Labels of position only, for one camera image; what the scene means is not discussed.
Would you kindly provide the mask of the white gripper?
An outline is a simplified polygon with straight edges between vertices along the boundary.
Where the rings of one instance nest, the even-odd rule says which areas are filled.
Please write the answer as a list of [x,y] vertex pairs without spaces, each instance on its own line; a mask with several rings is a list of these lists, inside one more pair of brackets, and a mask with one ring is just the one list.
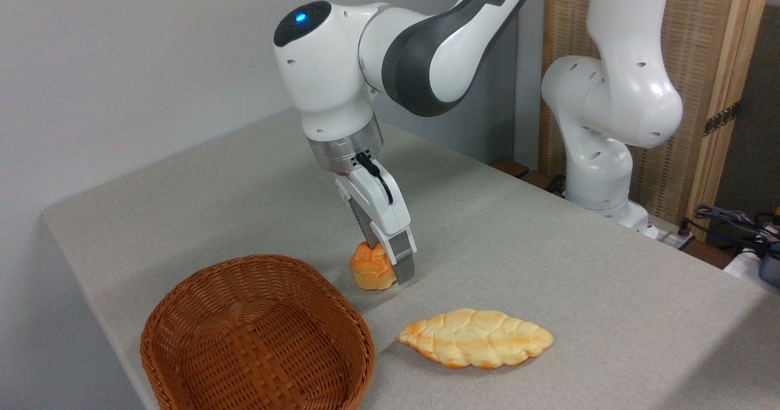
[[379,177],[359,166],[336,176],[335,183],[345,204],[356,213],[368,246],[374,250],[382,244],[396,282],[404,285],[415,276],[413,255],[417,244],[409,228],[410,214],[392,174],[378,161],[372,164],[379,169]]

